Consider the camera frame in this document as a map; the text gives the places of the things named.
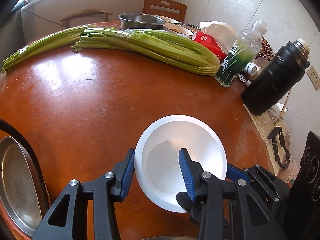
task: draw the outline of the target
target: blue gripper pad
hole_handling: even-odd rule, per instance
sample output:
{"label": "blue gripper pad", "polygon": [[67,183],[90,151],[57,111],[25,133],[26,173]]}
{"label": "blue gripper pad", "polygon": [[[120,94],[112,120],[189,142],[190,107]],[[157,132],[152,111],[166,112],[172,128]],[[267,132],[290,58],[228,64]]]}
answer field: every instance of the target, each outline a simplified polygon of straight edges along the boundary
{"label": "blue gripper pad", "polygon": [[129,189],[131,186],[133,174],[134,174],[134,151],[131,154],[130,160],[128,162],[128,166],[121,180],[121,192],[119,196],[120,198],[122,198],[122,200],[124,200],[129,194]]}
{"label": "blue gripper pad", "polygon": [[229,163],[227,164],[227,174],[226,178],[236,181],[237,179],[244,179],[247,183],[251,184],[251,181],[249,181],[247,175],[240,170],[237,170],[233,166],[231,166]]}
{"label": "blue gripper pad", "polygon": [[191,171],[189,169],[186,157],[183,153],[183,150],[179,151],[179,165],[183,176],[184,184],[186,185],[188,197],[191,198],[192,201],[194,201],[196,199],[195,183]]}

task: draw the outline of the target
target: white wall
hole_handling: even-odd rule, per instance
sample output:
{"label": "white wall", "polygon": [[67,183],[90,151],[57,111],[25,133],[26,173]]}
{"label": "white wall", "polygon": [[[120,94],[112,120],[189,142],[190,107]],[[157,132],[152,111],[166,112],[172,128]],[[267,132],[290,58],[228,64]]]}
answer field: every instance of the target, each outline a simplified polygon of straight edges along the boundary
{"label": "white wall", "polygon": [[[303,38],[311,48],[310,62],[320,74],[320,34],[311,17],[298,0],[176,0],[188,6],[185,22],[199,25],[200,21],[222,21],[237,31],[263,19],[267,23],[266,39],[276,52],[288,41]],[[86,8],[101,8],[114,12],[109,17],[116,20],[124,12],[142,12],[143,0],[43,0],[27,8],[46,19],[59,19]],[[71,22],[72,26],[92,23],[100,19],[82,18]],[[26,42],[63,29],[26,11],[22,13]],[[320,92],[317,92],[309,77],[294,86],[289,99],[290,111],[284,117],[291,136],[290,150],[299,161],[308,132],[320,135]]]}
{"label": "white wall", "polygon": [[[303,38],[310,46],[309,60],[320,74],[320,34],[310,15],[298,0],[176,0],[188,5],[185,22],[222,21],[237,31],[258,19],[267,23],[268,40],[275,52],[288,41]],[[311,130],[320,135],[320,92],[307,76],[296,84],[289,98],[290,111],[284,116],[288,126],[293,158],[300,161]]]}
{"label": "white wall", "polygon": [[[30,3],[22,12],[22,24],[27,43],[63,30],[62,26],[48,22],[44,19],[60,23],[59,20],[67,15],[88,8],[98,8],[113,11],[109,20],[117,20],[117,16],[125,12],[142,12],[144,0],[41,0],[38,3]],[[70,25],[103,21],[104,16],[86,17],[72,20]]]}

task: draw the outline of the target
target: table surface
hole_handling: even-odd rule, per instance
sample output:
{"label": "table surface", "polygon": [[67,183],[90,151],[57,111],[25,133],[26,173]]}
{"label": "table surface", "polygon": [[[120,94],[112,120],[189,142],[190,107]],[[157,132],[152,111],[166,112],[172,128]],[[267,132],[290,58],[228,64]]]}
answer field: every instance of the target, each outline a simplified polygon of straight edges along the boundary
{"label": "table surface", "polygon": [[[225,88],[214,77],[137,53],[109,49],[74,53],[64,46],[30,58],[7,74],[0,83],[0,112],[33,147],[54,201],[71,179],[86,182],[111,171],[151,123],[173,114],[190,115],[209,125],[222,141],[229,163],[240,168],[259,163],[272,170],[265,143],[243,107],[243,89],[239,81]],[[129,196],[115,208],[123,240],[196,237],[198,232],[187,213],[153,204],[135,176]],[[88,238],[93,239],[92,202],[88,216]]]}

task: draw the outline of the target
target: white bowl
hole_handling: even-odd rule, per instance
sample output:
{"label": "white bowl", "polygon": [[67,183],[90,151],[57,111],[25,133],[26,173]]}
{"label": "white bowl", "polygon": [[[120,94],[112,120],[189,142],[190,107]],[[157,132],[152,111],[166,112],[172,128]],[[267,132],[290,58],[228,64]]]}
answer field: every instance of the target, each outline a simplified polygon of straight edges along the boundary
{"label": "white bowl", "polygon": [[191,39],[193,36],[193,32],[191,30],[188,30],[185,27],[182,27],[180,25],[176,25],[173,23],[165,23],[163,25],[163,30],[165,30],[169,33],[175,33],[175,34],[182,33],[182,34],[186,35],[189,39]]}
{"label": "white bowl", "polygon": [[186,191],[179,166],[179,150],[187,148],[204,171],[225,179],[227,159],[221,141],[204,122],[186,115],[170,115],[151,124],[141,135],[134,154],[138,183],[159,207],[186,212],[176,201]]}
{"label": "white bowl", "polygon": [[163,20],[165,20],[165,22],[167,23],[173,23],[173,24],[179,24],[179,22],[175,19],[172,19],[172,18],[169,18],[169,17],[166,17],[166,16],[161,16],[161,15],[155,15]]}

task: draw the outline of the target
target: plate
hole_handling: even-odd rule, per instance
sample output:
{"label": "plate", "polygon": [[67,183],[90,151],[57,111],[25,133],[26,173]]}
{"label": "plate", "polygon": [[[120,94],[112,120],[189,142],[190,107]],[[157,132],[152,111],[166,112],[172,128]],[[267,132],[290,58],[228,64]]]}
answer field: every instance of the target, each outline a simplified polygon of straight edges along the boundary
{"label": "plate", "polygon": [[190,23],[180,22],[179,25],[184,27],[184,28],[186,28],[186,29],[188,29],[188,30],[190,30],[190,31],[192,31],[193,33],[201,31],[200,27],[192,25]]}
{"label": "plate", "polygon": [[13,137],[0,142],[0,199],[17,227],[32,236],[47,209],[36,168]]}
{"label": "plate", "polygon": [[159,207],[186,212],[175,197],[186,191],[179,166],[179,150],[187,148],[204,171],[225,179],[227,159],[215,132],[204,122],[186,115],[170,115],[151,124],[141,135],[134,155],[138,183]]}

